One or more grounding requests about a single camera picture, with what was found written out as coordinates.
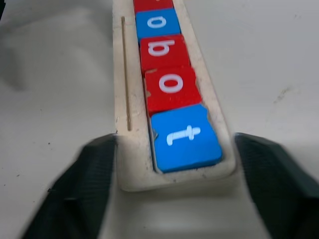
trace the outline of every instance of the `white letter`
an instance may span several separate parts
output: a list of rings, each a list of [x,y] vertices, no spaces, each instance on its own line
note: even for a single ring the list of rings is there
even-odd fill
[[[153,21],[161,21],[161,23],[153,24]],[[161,28],[166,25],[166,19],[162,16],[152,17],[148,20],[150,28]]]
[[[169,46],[174,45],[175,41],[174,40],[169,40],[169,41],[157,41],[157,42],[150,42],[149,43],[149,54],[151,56],[164,56],[168,54],[169,52]],[[163,47],[162,50],[155,51],[155,47]]]
[[[165,82],[169,81],[169,80],[177,81],[177,85],[167,87],[165,85]],[[176,75],[176,74],[164,75],[159,80],[159,88],[161,89],[161,91],[163,91],[165,93],[172,94],[172,93],[179,92],[183,88],[183,79],[179,75]]]

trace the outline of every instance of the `white background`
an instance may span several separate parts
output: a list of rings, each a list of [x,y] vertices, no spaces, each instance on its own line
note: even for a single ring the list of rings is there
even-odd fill
[[[186,0],[230,131],[264,136],[319,175],[319,3]],[[80,146],[114,132],[110,0],[8,0],[0,23],[0,239],[26,227]],[[114,188],[107,239],[263,239],[242,183]]]

